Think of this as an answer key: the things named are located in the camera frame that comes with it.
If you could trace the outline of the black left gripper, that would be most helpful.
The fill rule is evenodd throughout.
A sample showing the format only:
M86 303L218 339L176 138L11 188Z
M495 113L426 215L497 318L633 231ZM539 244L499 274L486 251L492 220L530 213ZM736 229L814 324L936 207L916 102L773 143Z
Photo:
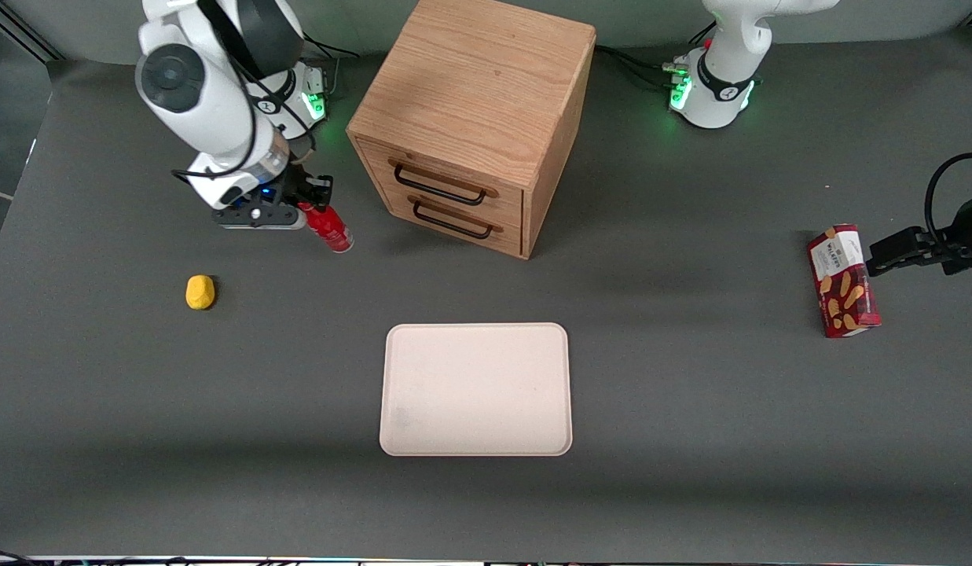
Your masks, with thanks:
M961 205L953 222L939 229L933 220L933 197L925 197L925 226L910 226L870 244L872 257L867 261L867 275L880 277L905 267L925 267L941 263L946 276L972 270L972 198Z

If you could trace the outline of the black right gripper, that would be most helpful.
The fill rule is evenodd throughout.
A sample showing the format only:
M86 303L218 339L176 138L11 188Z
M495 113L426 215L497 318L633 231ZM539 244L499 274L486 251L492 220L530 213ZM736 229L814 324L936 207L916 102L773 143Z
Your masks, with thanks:
M284 172L253 190L253 204L263 208L291 207L324 214L330 205L334 177L309 176L303 165L289 164Z

